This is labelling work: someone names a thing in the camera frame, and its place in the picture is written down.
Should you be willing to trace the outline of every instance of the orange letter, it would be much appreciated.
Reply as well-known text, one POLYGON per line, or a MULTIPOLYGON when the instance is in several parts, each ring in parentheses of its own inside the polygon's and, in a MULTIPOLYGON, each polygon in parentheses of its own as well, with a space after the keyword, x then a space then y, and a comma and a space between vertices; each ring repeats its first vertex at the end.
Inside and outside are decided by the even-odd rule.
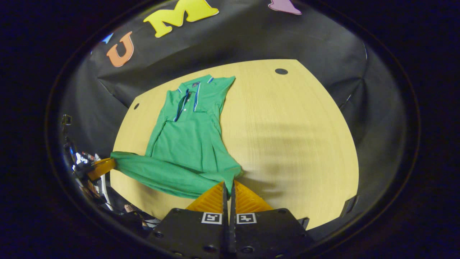
POLYGON ((110 58, 110 61, 112 62, 112 65, 114 65, 114 67, 120 67, 124 65, 132 57, 132 53, 134 52, 134 45, 132 44, 132 41, 131 41, 131 33, 132 31, 126 33, 126 35, 124 35, 120 40, 120 42, 123 43, 126 49, 126 53, 123 55, 123 57, 120 57, 116 50, 116 46, 118 44, 115 44, 107 52, 107 57, 110 58))
POLYGON ((158 10, 144 19, 150 22, 156 30, 155 37, 160 38, 172 31, 171 26, 166 26, 164 22, 175 26, 182 26, 184 23, 184 12, 187 12, 187 22, 198 21, 219 13, 219 10, 212 8, 206 0, 179 0, 174 10, 158 10))

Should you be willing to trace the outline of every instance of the green polo shirt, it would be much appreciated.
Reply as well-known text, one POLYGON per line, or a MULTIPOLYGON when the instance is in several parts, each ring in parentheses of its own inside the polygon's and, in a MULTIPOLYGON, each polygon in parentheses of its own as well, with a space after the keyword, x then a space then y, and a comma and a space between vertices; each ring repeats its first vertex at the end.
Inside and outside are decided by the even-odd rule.
POLYGON ((180 197, 197 198, 221 181, 230 191, 242 171, 222 142, 219 119, 234 80, 207 75, 168 91, 145 156, 112 152, 116 169, 180 197))

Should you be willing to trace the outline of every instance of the wooden table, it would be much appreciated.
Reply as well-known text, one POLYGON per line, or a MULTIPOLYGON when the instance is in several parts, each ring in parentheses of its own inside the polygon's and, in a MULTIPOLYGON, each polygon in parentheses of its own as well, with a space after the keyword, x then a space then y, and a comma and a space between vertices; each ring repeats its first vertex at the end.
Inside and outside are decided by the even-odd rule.
MULTIPOLYGON (((355 146, 334 100, 294 59, 217 66, 141 94, 121 124, 114 151, 144 155, 166 91, 207 74, 236 76, 221 126, 227 150, 245 171, 238 180, 273 208, 287 208, 297 219, 308 217, 307 230, 337 218, 345 201, 357 193, 355 146), (288 73, 276 73, 279 68, 288 73)), ((159 219, 193 201, 150 189, 116 170, 110 173, 110 183, 129 202, 159 219)))

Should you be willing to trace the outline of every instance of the yellow letter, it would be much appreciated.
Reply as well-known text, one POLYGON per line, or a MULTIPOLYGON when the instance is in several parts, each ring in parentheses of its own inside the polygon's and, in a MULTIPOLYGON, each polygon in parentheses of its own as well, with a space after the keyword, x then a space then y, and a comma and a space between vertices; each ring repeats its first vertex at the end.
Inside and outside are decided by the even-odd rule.
POLYGON ((116 50, 116 46, 118 44, 115 44, 107 52, 107 57, 109 57, 110 61, 112 62, 112 65, 114 65, 114 67, 119 67, 119 66, 124 65, 132 57, 132 53, 134 52, 134 45, 132 44, 132 41, 131 41, 131 33, 132 33, 132 31, 126 33, 120 39, 120 42, 123 43, 123 45, 125 46, 125 49, 126 49, 126 53, 123 55, 123 57, 120 57, 118 55, 117 50, 116 50))
POLYGON ((150 22, 156 30, 155 37, 160 38, 173 29, 171 26, 166 26, 164 22, 182 26, 184 11, 188 14, 187 22, 198 21, 219 13, 219 10, 209 6, 206 0, 179 0, 174 10, 158 10, 144 19, 144 22, 150 22))

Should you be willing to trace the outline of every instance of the letter m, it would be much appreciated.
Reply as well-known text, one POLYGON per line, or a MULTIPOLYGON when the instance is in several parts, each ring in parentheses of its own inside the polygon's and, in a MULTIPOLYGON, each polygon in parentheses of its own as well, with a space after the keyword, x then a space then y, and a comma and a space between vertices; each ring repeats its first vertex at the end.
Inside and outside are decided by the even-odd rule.
POLYGON ((182 26, 184 23, 184 12, 187 12, 187 22, 198 21, 219 13, 217 8, 212 8, 205 0, 179 0, 174 10, 158 10, 144 19, 150 22, 156 30, 155 37, 160 38, 172 31, 169 23, 175 26, 182 26))

